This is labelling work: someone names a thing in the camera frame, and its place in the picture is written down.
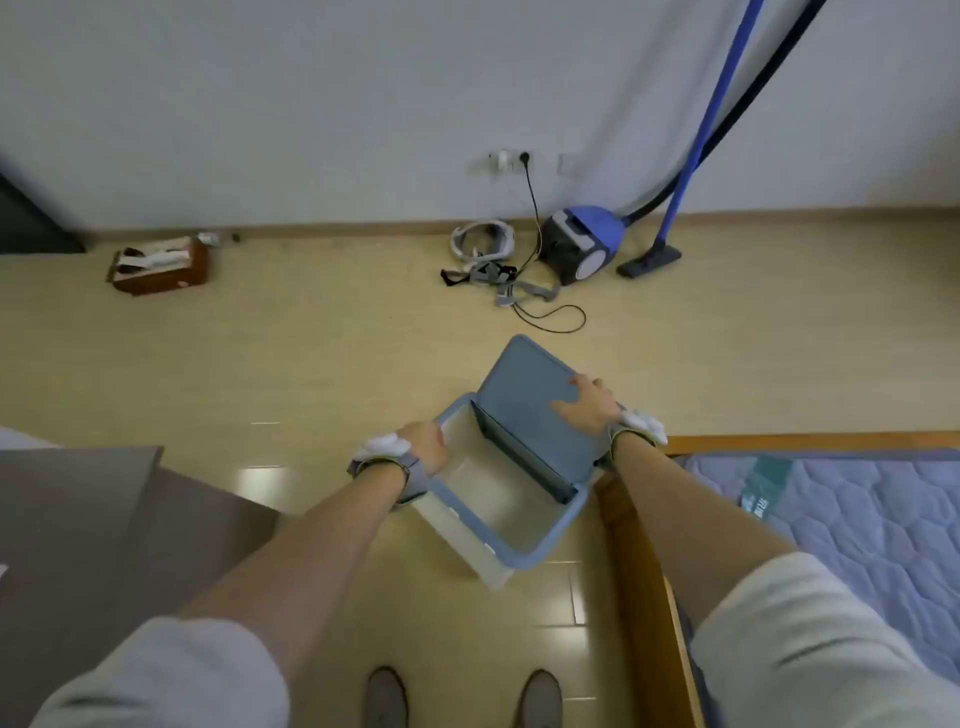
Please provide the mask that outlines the blue vacuum wand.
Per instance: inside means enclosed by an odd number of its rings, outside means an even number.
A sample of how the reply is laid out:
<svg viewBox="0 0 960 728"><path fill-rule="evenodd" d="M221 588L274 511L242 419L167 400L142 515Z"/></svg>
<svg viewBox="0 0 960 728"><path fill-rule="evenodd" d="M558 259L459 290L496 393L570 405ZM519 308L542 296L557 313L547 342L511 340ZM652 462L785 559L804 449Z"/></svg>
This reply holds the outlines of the blue vacuum wand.
<svg viewBox="0 0 960 728"><path fill-rule="evenodd" d="M740 61L750 41L751 35L761 15L765 0L748 0L742 17L726 51L721 70L709 96L700 123L690 142L686 156L677 174L672 179L666 211L656 231L652 253L665 252L667 239L679 213L682 200L687 192L690 180L702 162L706 145L717 123L722 105L737 72Z"/></svg>

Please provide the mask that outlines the white storage box blue rim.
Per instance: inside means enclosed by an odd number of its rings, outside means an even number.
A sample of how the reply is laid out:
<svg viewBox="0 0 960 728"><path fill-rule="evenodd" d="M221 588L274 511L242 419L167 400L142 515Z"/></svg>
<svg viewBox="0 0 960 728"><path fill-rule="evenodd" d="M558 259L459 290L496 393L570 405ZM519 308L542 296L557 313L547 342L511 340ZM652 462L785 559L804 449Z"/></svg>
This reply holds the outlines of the white storage box blue rim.
<svg viewBox="0 0 960 728"><path fill-rule="evenodd" d="M462 394L438 416L450 460L412 508L495 593L516 572L546 561L584 511L601 471L575 486L570 503L559 503L484 437L473 399L473 392Z"/></svg>

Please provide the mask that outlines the white sleeve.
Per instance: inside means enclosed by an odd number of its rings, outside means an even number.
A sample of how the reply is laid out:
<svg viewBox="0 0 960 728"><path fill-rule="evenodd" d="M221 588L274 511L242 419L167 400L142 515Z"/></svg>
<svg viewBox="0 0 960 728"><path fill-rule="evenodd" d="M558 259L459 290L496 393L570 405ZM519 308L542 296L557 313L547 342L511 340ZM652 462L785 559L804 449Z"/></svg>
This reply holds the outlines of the white sleeve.
<svg viewBox="0 0 960 728"><path fill-rule="evenodd" d="M246 627L156 617L60 687L29 728L287 728L290 696Z"/></svg>
<svg viewBox="0 0 960 728"><path fill-rule="evenodd" d="M692 655L726 728L960 728L960 687L807 554L741 580Z"/></svg>

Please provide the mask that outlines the black vacuum floor nozzle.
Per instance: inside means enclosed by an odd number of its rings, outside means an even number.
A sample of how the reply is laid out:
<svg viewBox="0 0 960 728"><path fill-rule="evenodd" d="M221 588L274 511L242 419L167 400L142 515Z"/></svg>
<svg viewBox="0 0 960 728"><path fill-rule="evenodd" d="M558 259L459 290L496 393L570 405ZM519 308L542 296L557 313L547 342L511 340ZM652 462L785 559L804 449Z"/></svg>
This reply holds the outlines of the black vacuum floor nozzle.
<svg viewBox="0 0 960 728"><path fill-rule="evenodd" d="M669 245L665 238L658 236L654 239L651 248L642 255L618 265L616 273L621 278L636 280L659 271L681 258L682 253L679 249Z"/></svg>

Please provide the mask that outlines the white grey right wrist tracker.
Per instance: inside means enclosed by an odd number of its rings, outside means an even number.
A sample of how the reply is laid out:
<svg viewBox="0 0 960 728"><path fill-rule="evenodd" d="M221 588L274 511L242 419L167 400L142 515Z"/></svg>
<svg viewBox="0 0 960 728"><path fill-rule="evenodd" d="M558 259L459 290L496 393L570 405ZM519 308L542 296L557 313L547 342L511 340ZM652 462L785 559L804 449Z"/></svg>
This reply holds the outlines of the white grey right wrist tracker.
<svg viewBox="0 0 960 728"><path fill-rule="evenodd" d="M654 448L663 448L668 444L663 424L656 418L637 409L619 407L618 419L606 426L606 452L595 461L595 465L607 471L616 469L614 448L619 435L631 432Z"/></svg>

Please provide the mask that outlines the blue storage box lid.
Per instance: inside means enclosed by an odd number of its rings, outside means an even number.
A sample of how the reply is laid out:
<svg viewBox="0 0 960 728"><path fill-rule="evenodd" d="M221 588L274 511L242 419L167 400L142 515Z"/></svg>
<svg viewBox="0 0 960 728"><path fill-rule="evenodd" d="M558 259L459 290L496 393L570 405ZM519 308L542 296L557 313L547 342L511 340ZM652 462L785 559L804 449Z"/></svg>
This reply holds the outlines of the blue storage box lid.
<svg viewBox="0 0 960 728"><path fill-rule="evenodd" d="M471 396L484 438L562 505L589 486L602 446L600 437L576 430L551 406L574 402L573 376L567 364L518 334Z"/></svg>

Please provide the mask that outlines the person's left forearm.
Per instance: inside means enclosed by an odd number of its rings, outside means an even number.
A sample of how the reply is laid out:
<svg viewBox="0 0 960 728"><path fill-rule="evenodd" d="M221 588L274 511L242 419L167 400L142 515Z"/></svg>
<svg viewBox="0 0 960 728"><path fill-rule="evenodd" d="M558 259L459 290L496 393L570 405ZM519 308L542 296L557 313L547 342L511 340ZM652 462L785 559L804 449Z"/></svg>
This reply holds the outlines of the person's left forearm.
<svg viewBox="0 0 960 728"><path fill-rule="evenodd" d="M405 472L396 463L367 467L178 615L245 627L270 652L283 677L294 681L317 649L405 484Z"/></svg>

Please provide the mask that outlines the person's right hand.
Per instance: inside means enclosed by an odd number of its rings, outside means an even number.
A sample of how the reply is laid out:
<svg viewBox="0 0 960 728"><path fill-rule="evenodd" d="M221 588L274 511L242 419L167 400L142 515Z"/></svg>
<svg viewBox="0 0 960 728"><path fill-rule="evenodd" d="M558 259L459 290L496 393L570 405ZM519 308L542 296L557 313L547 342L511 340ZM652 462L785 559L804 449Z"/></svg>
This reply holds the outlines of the person's right hand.
<svg viewBox="0 0 960 728"><path fill-rule="evenodd" d="M567 425L584 435L600 436L606 426L617 421L619 405L613 392L600 378L591 378L585 373L576 373L569 383L576 387L578 399L586 401L586 418L562 418Z"/></svg>

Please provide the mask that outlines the white left sleeve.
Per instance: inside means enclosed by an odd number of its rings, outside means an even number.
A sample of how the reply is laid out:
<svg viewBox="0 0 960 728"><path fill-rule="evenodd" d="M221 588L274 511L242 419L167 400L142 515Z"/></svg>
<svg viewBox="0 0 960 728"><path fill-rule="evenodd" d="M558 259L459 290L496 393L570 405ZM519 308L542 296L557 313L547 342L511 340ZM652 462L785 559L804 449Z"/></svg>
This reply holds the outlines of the white left sleeve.
<svg viewBox="0 0 960 728"><path fill-rule="evenodd" d="M29 728L287 728L290 696L246 627L156 617L60 687Z"/></svg>

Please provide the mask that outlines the white grey left wrist tracker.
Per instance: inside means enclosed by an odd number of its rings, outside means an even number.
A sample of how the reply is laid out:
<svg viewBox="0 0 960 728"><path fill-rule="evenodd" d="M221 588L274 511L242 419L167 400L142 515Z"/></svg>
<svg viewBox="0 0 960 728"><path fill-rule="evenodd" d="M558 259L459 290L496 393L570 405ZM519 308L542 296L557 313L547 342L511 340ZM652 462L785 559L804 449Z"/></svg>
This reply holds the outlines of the white grey left wrist tracker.
<svg viewBox="0 0 960 728"><path fill-rule="evenodd" d="M396 432L366 440L354 451L346 471L355 479L367 468L383 463L400 467L405 477L404 488L394 502L392 512L413 504L430 490L431 475L420 457L414 454L412 444Z"/></svg>

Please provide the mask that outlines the person's left hand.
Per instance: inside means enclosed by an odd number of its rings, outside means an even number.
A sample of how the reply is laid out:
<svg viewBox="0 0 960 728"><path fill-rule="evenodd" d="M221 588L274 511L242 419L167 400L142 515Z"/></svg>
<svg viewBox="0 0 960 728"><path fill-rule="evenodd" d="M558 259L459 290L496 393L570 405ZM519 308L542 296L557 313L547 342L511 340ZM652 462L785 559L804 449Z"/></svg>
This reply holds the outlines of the person's left hand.
<svg viewBox="0 0 960 728"><path fill-rule="evenodd" d="M418 459L420 466L429 478L434 477L430 473L430 425L438 424L437 421L419 420L411 421L403 425L396 435L410 444L410 453Z"/></svg>

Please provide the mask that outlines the white right sleeve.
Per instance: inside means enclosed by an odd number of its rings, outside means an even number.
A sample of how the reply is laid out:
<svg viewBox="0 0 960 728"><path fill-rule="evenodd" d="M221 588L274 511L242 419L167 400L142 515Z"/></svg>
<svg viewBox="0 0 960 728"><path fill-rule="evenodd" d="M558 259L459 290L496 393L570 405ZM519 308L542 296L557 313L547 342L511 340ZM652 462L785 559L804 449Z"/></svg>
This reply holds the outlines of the white right sleeve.
<svg viewBox="0 0 960 728"><path fill-rule="evenodd" d="M960 728L960 687L807 554L741 580L692 655L726 728Z"/></svg>

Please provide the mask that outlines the white grey wrist tracker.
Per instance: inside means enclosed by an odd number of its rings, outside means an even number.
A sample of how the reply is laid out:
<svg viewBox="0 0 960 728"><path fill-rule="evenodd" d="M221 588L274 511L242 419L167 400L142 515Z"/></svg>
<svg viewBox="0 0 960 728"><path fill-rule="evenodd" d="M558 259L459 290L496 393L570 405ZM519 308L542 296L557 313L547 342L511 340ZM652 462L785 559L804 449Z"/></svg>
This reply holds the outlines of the white grey wrist tracker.
<svg viewBox="0 0 960 728"><path fill-rule="evenodd" d="M383 463L400 467L405 477L404 488L394 502L392 512L413 504L430 490L431 475L420 457L414 454L412 444L396 432L366 440L354 451L346 471L355 479L367 468Z"/></svg>
<svg viewBox="0 0 960 728"><path fill-rule="evenodd" d="M595 465L607 471L616 469L614 448L619 435L631 432L654 448L663 448L668 444L663 424L656 418L637 409L619 407L618 419L606 426L606 452L595 461Z"/></svg>

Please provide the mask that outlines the green mattress label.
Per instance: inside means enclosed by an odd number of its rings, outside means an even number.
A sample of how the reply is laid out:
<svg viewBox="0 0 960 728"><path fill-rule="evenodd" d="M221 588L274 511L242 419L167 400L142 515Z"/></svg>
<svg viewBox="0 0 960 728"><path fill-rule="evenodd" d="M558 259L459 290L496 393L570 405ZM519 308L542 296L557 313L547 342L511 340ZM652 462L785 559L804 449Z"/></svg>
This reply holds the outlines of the green mattress label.
<svg viewBox="0 0 960 728"><path fill-rule="evenodd" d="M793 466L791 458L756 456L739 493L740 509L759 520L767 520L786 491Z"/></svg>

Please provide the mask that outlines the blue black vacuum cleaner body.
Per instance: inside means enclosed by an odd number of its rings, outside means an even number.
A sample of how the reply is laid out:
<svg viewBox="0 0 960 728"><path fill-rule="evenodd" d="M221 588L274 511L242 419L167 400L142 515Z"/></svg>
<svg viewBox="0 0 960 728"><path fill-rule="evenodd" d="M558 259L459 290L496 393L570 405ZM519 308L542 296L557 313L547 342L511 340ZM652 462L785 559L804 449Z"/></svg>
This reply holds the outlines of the blue black vacuum cleaner body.
<svg viewBox="0 0 960 728"><path fill-rule="evenodd" d="M542 224L536 260L556 274L560 285L574 285L613 261L626 230L621 216L604 207L565 207Z"/></svg>

